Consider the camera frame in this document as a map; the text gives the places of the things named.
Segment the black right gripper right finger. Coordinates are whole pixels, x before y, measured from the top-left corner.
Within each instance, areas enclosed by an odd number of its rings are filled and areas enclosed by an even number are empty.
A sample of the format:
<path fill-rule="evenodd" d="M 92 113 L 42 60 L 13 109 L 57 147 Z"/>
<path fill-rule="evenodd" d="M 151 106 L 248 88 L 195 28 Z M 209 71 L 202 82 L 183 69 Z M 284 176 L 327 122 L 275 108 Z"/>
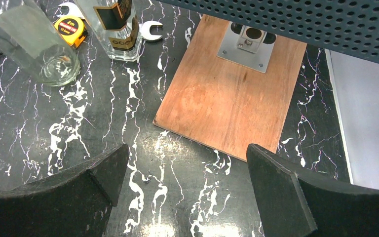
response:
<path fill-rule="evenodd" d="M 311 171 L 257 144 L 246 152 L 267 237 L 379 237 L 379 190 Z"/>

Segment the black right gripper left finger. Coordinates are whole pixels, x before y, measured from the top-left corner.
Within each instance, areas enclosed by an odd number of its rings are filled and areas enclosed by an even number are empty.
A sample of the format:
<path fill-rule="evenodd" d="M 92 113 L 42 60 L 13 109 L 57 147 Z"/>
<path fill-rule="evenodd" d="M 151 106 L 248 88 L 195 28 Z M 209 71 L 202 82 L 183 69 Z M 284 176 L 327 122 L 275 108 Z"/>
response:
<path fill-rule="evenodd" d="M 0 237 L 100 237 L 129 160 L 118 145 L 54 175 L 0 191 Z"/>

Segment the clear bottle with gold rim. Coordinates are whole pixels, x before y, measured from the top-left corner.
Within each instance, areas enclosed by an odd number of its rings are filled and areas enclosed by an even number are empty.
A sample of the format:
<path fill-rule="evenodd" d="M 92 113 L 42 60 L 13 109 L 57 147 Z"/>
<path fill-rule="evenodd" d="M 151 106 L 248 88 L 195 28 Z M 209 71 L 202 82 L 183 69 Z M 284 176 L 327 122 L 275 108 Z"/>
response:
<path fill-rule="evenodd" d="M 0 0 L 0 50 L 49 86 L 64 86 L 80 72 L 77 53 L 33 0 Z"/>

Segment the clear bottle with black cap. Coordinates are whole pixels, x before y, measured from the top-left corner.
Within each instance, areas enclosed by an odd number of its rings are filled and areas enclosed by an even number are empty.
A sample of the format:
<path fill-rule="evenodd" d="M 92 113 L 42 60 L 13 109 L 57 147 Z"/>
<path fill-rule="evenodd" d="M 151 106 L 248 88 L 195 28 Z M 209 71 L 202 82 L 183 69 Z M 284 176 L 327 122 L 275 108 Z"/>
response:
<path fill-rule="evenodd" d="M 86 22 L 110 59 L 136 61 L 142 36 L 131 0 L 76 0 Z"/>

